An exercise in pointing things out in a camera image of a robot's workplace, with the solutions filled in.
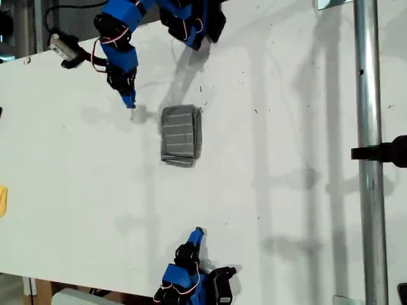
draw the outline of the metal pole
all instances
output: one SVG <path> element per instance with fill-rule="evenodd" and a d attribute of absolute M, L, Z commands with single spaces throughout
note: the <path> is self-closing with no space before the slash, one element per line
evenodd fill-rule
<path fill-rule="evenodd" d="M 43 37 L 43 3 L 42 0 L 34 0 L 34 13 L 36 19 L 36 51 L 41 53 L 44 51 L 44 37 Z"/>
<path fill-rule="evenodd" d="M 355 0 L 359 147 L 382 142 L 376 0 Z M 383 166 L 359 162 L 366 305 L 388 305 Z"/>

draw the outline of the white table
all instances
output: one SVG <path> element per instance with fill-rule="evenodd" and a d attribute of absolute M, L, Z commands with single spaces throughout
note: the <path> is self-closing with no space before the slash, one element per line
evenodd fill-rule
<path fill-rule="evenodd" d="M 407 130 L 407 3 L 379 4 L 390 141 Z M 45 52 L 0 66 L 1 272 L 153 295 L 202 226 L 206 266 L 240 266 L 236 305 L 364 298 L 353 7 L 231 0 L 224 12 L 207 60 L 159 23 L 137 30 L 137 123 L 88 63 L 67 71 Z M 157 118 L 177 103 L 203 108 L 194 169 L 160 161 Z M 385 166 L 390 304 L 407 281 L 406 183 Z"/>

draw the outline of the folded towel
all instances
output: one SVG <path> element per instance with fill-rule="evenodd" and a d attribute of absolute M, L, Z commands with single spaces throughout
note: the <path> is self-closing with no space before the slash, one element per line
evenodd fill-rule
<path fill-rule="evenodd" d="M 193 167 L 202 148 L 201 109 L 194 105 L 164 108 L 161 133 L 161 160 L 169 165 Z"/>

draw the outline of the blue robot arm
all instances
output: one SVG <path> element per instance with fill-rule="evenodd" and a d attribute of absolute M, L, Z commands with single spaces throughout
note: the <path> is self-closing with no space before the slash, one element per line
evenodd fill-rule
<path fill-rule="evenodd" d="M 160 305 L 230 305 L 233 296 L 229 279 L 235 268 L 219 268 L 206 273 L 200 268 L 199 250 L 204 236 L 196 228 L 188 241 L 179 246 L 174 259 L 164 273 L 162 286 L 153 300 Z"/>
<path fill-rule="evenodd" d="M 107 82 L 118 90 L 127 108 L 135 108 L 134 80 L 139 65 L 132 33 L 155 0 L 110 0 L 94 20 L 107 57 Z"/>
<path fill-rule="evenodd" d="M 94 20 L 107 57 L 107 82 L 118 90 L 127 108 L 135 108 L 134 81 L 139 65 L 132 33 L 157 2 L 162 24 L 185 45 L 198 50 L 204 36 L 217 42 L 226 18 L 222 0 L 110 0 Z"/>

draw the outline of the black clamp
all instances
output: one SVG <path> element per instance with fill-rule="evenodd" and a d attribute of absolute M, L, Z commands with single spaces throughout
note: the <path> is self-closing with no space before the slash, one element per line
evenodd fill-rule
<path fill-rule="evenodd" d="M 391 143 L 352 149 L 352 160 L 393 162 L 400 168 L 407 168 L 407 135 L 400 135 Z"/>
<path fill-rule="evenodd" d="M 61 30 L 54 29 L 50 36 L 48 44 L 50 48 L 56 51 L 58 54 L 70 53 L 73 58 L 63 60 L 61 66 L 65 69 L 74 69 L 81 65 L 84 61 L 91 61 L 91 54 L 86 52 L 79 46 L 79 38 L 73 35 L 68 35 Z M 107 60 L 93 56 L 93 64 L 105 67 Z"/>

